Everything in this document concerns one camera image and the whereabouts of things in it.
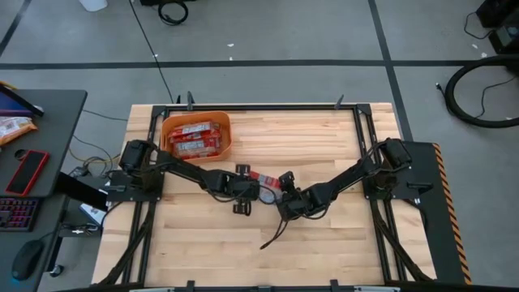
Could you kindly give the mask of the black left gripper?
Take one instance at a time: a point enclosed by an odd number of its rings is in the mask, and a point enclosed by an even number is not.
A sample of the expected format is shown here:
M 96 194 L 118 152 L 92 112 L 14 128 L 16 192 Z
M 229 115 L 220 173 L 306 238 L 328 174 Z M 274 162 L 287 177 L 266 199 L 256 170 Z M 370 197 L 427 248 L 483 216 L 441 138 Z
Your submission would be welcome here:
M 250 200 L 238 201 L 233 205 L 233 213 L 250 216 L 251 201 L 256 201 L 260 196 L 260 183 L 256 179 L 245 176 L 251 173 L 250 165 L 237 164 L 235 172 L 239 175 L 225 175 L 219 194 L 226 199 Z

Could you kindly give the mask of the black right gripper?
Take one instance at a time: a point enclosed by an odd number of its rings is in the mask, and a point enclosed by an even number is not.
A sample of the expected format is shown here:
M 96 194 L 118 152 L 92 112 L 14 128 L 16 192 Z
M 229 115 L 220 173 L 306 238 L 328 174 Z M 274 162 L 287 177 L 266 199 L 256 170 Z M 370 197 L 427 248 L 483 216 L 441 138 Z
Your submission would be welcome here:
M 314 184 L 305 190 L 294 186 L 294 174 L 287 171 L 278 181 L 282 190 L 277 209 L 283 221 L 292 221 L 300 217 L 318 220 L 327 213 L 327 185 Z

